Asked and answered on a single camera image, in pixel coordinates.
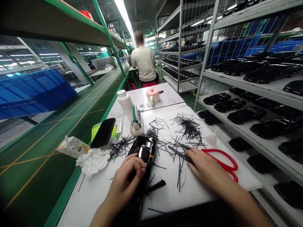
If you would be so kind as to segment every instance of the pink lid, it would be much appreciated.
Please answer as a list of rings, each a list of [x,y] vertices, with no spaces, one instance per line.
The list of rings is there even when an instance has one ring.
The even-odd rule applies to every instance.
[[[156,95],[158,93],[159,93],[158,89],[151,88],[151,89],[147,90],[146,95],[147,96],[154,96],[154,95]]]

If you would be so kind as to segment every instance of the tissue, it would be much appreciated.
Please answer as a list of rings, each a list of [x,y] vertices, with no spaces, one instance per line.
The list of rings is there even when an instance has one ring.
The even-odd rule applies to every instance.
[[[90,178],[107,166],[109,158],[110,153],[108,150],[94,148],[90,149],[87,154],[80,155],[76,160],[76,166],[80,166],[82,172]]]

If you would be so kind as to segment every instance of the white t-shirt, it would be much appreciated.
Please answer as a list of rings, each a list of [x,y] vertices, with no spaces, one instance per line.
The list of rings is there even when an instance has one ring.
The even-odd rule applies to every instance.
[[[155,53],[151,47],[141,46],[132,51],[132,66],[138,67],[141,81],[151,81],[156,78]]]

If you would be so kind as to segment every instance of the person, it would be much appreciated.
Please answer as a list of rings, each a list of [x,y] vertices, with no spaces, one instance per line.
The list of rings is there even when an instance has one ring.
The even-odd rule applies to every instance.
[[[271,226],[249,193],[238,185],[211,156],[195,147],[187,150],[185,155],[194,162],[194,165],[190,163],[187,165],[196,178],[225,200],[236,211],[245,226]],[[90,227],[109,226],[114,217],[132,198],[147,165],[136,156],[137,154],[132,154],[126,157],[116,171],[107,196],[98,207]],[[137,174],[129,183],[127,178],[133,169]]]
[[[151,47],[144,46],[143,34],[136,35],[137,48],[131,53],[131,65],[138,67],[139,80],[144,83],[159,83],[159,75],[155,71],[156,58]]]

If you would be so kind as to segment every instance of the white bottle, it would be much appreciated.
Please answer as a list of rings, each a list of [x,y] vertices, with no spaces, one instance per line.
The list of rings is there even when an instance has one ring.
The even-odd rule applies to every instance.
[[[133,114],[133,102],[130,98],[129,94],[126,93],[125,90],[120,90],[117,92],[117,100],[122,106],[125,115],[130,119]]]

